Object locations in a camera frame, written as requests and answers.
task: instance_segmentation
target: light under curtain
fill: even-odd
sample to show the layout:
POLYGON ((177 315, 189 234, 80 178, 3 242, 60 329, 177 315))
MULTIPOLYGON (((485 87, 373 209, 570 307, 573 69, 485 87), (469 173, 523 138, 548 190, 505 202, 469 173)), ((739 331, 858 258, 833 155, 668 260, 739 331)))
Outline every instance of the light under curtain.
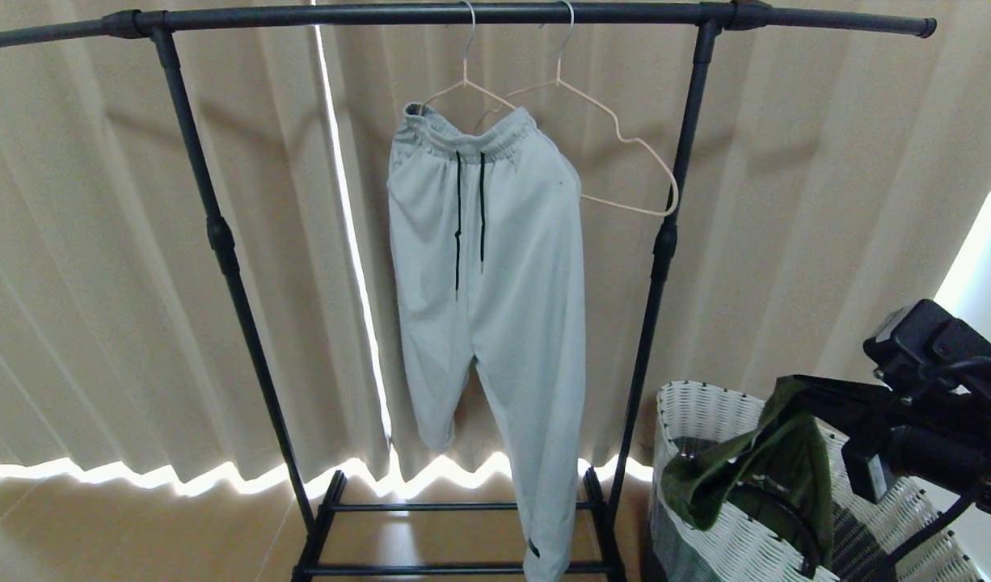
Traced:
MULTIPOLYGON (((120 7, 0 5, 0 29, 120 7)), ((692 378, 765 397, 783 373, 865 378, 861 339, 929 297, 991 188, 991 2, 780 1, 933 15, 930 40, 765 29, 719 37, 681 204, 681 241, 647 392, 692 378)), ((472 77, 547 80, 566 26, 479 27, 472 77)), ((324 28, 356 240, 392 438, 406 479, 417 437, 399 347, 385 173, 406 102, 460 74, 467 27, 324 28)), ((693 27, 576 27, 563 78, 670 159, 693 27)), ((177 34, 188 91, 306 479, 348 458, 378 478, 388 441, 341 220, 309 28, 177 34)), ((434 103, 462 129, 484 104, 434 103)), ((609 119, 558 89, 521 97, 583 189, 658 209, 661 170, 609 119)), ((658 221, 583 203, 588 311, 584 456, 617 453, 658 221)), ((171 464, 182 479, 280 463, 150 43, 70 40, 0 52, 0 463, 71 457, 171 464)), ((480 387, 448 456, 500 444, 480 387)), ((640 423, 642 445, 653 435, 640 423)), ((643 460, 644 451, 635 450, 643 460)))

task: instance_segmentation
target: elastic waistband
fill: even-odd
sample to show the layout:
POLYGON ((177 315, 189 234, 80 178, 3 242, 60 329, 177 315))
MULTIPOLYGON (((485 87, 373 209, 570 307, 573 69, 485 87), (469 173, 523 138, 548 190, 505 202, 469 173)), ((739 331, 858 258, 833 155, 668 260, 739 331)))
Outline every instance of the elastic waistband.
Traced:
POLYGON ((420 103, 408 104, 404 113, 403 128, 413 133, 432 154, 445 158, 456 158, 459 154, 467 161, 480 159, 482 152, 488 159, 510 158, 517 144, 536 129, 535 119, 523 107, 511 111, 480 136, 460 132, 430 107, 421 113, 420 103))

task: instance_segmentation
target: white wall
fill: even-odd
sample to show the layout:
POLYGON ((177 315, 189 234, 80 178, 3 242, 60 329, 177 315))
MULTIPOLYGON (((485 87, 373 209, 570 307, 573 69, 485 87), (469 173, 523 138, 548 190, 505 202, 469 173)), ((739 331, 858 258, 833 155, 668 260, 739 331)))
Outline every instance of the white wall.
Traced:
MULTIPOLYGON (((935 301, 964 319, 991 342, 991 194, 980 209, 971 233, 959 251, 935 301)), ((955 501, 954 495, 925 485, 938 508, 955 501)), ((971 508, 953 525, 960 544, 991 579, 991 516, 971 508)))

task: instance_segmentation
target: black drawstring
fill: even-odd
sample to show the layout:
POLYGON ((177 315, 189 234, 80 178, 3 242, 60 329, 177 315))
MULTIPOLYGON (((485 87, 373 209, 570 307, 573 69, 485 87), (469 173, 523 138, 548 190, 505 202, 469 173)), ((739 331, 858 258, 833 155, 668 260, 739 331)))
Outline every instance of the black drawstring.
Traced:
POLYGON ((459 159, 459 152, 456 152, 456 298, 459 299, 459 235, 463 232, 463 199, 459 192, 459 184, 462 182, 462 163, 459 159))
POLYGON ((478 182, 481 199, 481 272, 485 272, 485 152, 481 152, 481 180, 478 182))

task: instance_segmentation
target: dark green garment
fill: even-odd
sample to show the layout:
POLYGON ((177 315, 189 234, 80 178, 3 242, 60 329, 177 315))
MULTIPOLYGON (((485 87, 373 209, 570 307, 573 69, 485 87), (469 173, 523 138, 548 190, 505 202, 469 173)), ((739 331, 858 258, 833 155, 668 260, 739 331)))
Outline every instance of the dark green garment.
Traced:
POLYGON ((695 457, 675 457, 664 468, 661 489, 668 506, 693 527, 711 529, 723 502, 729 500, 807 555, 792 520, 783 512, 746 494, 731 497, 737 483, 773 492, 787 500, 808 525, 820 548, 821 564, 829 568, 833 553, 829 456, 816 417, 787 409, 801 390, 805 386, 794 377, 777 380, 755 430, 695 457))

